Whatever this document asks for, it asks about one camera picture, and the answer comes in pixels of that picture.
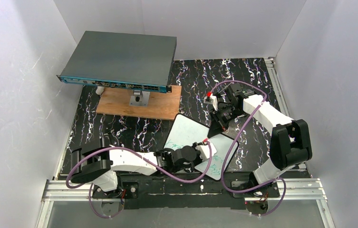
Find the small whiteboard black frame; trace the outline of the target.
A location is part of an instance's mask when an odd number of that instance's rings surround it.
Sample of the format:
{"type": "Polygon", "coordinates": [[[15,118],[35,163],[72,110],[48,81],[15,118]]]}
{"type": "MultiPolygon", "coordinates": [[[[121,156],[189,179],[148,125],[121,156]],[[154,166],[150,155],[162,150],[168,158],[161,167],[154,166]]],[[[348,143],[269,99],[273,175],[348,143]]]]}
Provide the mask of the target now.
{"type": "MultiPolygon", "coordinates": [[[[179,149],[194,142],[201,142],[207,138],[209,127],[182,114],[177,114],[169,131],[165,148],[179,149]]],[[[217,153],[213,155],[212,162],[206,176],[218,181],[221,179],[224,158],[233,142],[233,138],[218,134],[209,139],[217,153]]]]}

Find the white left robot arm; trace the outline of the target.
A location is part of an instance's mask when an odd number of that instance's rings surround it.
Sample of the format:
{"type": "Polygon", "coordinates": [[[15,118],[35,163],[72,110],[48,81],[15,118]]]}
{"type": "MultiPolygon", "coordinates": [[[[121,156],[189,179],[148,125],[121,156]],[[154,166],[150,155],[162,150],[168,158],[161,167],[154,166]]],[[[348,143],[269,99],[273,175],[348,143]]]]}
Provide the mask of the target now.
{"type": "Polygon", "coordinates": [[[104,192],[119,188],[118,173],[134,172],[152,176],[159,172],[182,183],[194,183],[202,179],[207,170],[192,180],[174,176],[178,171],[194,171],[196,165],[207,162],[216,153],[208,141],[195,142],[179,149],[163,148],[156,152],[135,152],[123,147],[100,147],[84,152],[77,148],[71,153],[71,170],[66,179],[70,189],[86,183],[98,186],[104,192]]]}

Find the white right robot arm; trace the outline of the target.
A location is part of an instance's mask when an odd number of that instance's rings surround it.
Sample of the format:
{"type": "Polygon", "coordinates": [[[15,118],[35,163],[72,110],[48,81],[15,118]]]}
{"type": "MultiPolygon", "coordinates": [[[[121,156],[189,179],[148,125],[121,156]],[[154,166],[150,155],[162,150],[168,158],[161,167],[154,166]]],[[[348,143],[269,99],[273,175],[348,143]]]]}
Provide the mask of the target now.
{"type": "Polygon", "coordinates": [[[225,186],[232,193],[246,193],[263,188],[278,180],[286,171],[312,158],[309,127],[306,121],[294,120],[281,113],[267,102],[267,94],[256,86],[249,84],[249,89],[242,89],[242,81],[226,80],[224,97],[228,103],[220,107],[221,95],[215,93],[214,86],[204,97],[206,104],[213,106],[210,111],[211,125],[207,134],[212,138],[228,130],[230,121],[241,115],[248,118],[243,124],[238,137],[251,119],[255,119],[270,133],[269,159],[249,175],[245,189],[235,190],[225,186]]]}

